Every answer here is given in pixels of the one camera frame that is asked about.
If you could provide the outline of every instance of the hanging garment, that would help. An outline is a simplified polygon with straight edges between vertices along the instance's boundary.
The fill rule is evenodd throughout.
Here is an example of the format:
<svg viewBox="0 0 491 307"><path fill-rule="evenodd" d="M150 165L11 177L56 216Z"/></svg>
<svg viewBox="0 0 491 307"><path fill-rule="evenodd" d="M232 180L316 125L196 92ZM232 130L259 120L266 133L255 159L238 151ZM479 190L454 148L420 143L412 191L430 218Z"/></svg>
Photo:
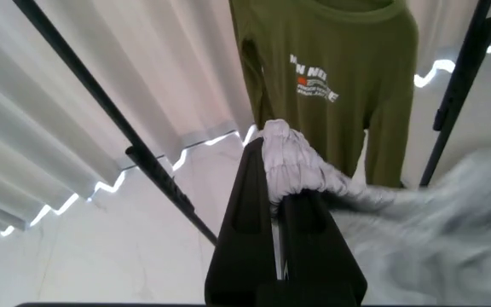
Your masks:
<svg viewBox="0 0 491 307"><path fill-rule="evenodd" d="M363 304L491 305L491 148L464 158L435 187L405 191L351 182L283 120L259 135L271 202L303 189L328 192L368 282ZM346 207L332 206L332 197Z"/></svg>
<svg viewBox="0 0 491 307"><path fill-rule="evenodd" d="M259 129L284 119L349 177L369 129L367 183L398 187L418 44L404 1L230 4Z"/></svg>

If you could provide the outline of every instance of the white cloth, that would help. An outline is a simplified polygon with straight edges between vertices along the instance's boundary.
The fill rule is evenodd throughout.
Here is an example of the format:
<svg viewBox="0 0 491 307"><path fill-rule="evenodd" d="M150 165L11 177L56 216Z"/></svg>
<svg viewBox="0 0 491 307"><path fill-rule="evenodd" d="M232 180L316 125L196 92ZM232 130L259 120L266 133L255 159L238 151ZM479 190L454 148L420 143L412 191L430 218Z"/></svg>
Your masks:
<svg viewBox="0 0 491 307"><path fill-rule="evenodd" d="M351 182L283 120L259 136L271 202L313 189L350 205L330 210L367 278L363 304L491 305L491 149L407 191Z"/></svg>

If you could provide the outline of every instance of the blurry white garment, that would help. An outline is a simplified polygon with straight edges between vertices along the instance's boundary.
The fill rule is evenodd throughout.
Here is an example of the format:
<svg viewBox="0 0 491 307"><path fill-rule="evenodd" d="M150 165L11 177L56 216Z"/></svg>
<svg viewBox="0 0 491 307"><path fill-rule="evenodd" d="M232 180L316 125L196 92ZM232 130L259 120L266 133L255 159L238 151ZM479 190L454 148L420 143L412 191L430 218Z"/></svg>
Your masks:
<svg viewBox="0 0 491 307"><path fill-rule="evenodd" d="M327 205L367 278L363 304L491 305L491 149L435 187L406 191L351 182L283 120L259 136L273 203L303 189L349 203Z"/></svg>

